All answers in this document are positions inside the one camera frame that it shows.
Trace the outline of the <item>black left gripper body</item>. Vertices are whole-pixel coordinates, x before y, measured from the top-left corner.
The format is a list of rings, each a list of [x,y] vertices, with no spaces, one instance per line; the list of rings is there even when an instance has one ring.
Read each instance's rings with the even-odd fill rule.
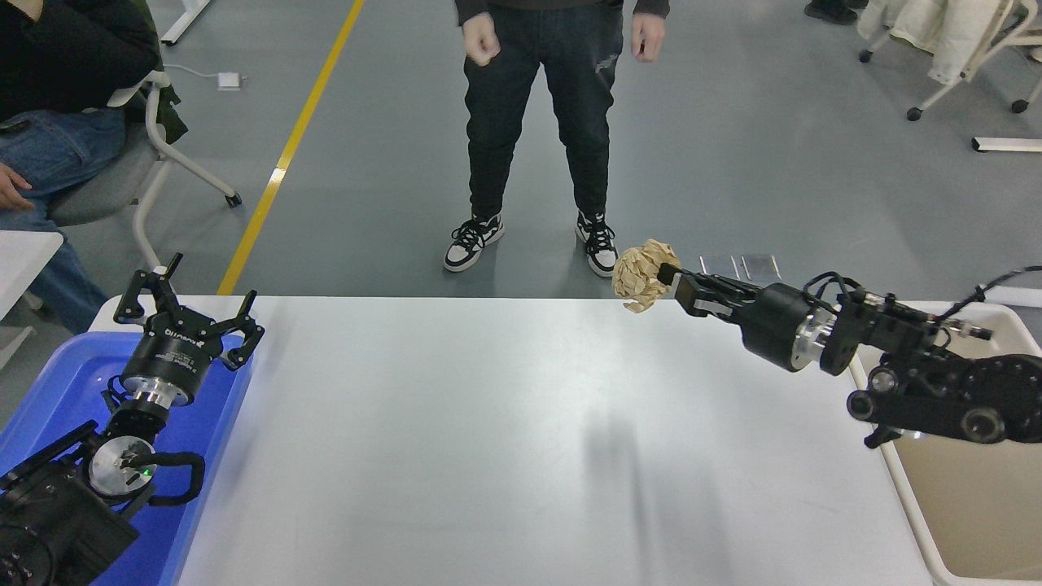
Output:
[[[202,314],[156,314],[122,372],[122,387],[159,405],[189,405],[222,350],[215,320]]]

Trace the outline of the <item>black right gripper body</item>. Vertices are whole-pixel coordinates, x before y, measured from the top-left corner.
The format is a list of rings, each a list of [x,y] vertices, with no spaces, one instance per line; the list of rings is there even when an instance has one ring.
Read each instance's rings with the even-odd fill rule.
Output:
[[[814,361],[805,334],[813,314],[803,291],[785,283],[771,283],[756,292],[750,304],[739,310],[744,348],[783,370],[803,370]]]

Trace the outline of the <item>person's hand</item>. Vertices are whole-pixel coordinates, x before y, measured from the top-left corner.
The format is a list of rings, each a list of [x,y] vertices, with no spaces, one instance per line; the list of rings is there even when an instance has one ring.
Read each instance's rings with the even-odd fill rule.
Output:
[[[34,210],[36,204],[24,196],[25,193],[33,190],[21,174],[18,174],[11,167],[3,162],[1,168],[1,210],[27,212]]]

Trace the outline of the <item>person's left hand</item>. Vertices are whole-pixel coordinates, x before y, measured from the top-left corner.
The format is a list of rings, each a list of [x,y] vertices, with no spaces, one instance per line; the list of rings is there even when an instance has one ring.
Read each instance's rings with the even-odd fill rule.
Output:
[[[632,14],[630,52],[636,62],[658,62],[665,36],[666,21],[663,16],[651,13]]]

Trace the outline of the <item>person's right hand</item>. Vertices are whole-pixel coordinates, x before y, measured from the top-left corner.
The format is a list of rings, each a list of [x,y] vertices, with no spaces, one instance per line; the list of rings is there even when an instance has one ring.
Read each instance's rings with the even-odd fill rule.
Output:
[[[461,30],[466,56],[477,67],[487,67],[499,55],[500,42],[489,13],[473,15],[462,22]]]

